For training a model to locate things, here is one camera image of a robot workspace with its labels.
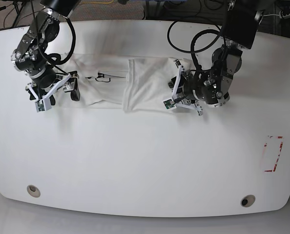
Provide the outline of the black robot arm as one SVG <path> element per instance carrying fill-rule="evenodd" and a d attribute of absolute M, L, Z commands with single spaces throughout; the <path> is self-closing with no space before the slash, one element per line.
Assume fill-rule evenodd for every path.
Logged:
<path fill-rule="evenodd" d="M 242 65 L 243 49 L 251 49 L 257 29 L 263 18 L 263 11 L 271 4 L 268 0 L 224 1 L 224 21 L 218 30 L 206 29 L 194 36 L 190 50 L 194 70 L 179 67 L 178 75 L 169 82 L 172 98 L 164 102 L 166 108 L 183 106 L 201 111 L 199 102 L 209 107 L 221 107 L 229 101 L 228 90 L 233 76 Z M 223 45 L 211 57 L 212 66 L 202 69 L 197 53 L 210 48 L 219 38 Z"/>
<path fill-rule="evenodd" d="M 43 10 L 33 15 L 28 31 L 11 56 L 16 70 L 24 71 L 31 78 L 25 89 L 37 111 L 51 109 L 56 103 L 54 94 L 60 89 L 70 93 L 72 101 L 80 100 L 78 73 L 68 73 L 60 68 L 74 53 L 76 32 L 70 16 L 79 3 L 78 0 L 42 0 Z M 45 52 L 48 44 L 57 37 L 62 19 L 66 20 L 72 35 L 71 48 L 65 58 Z"/>

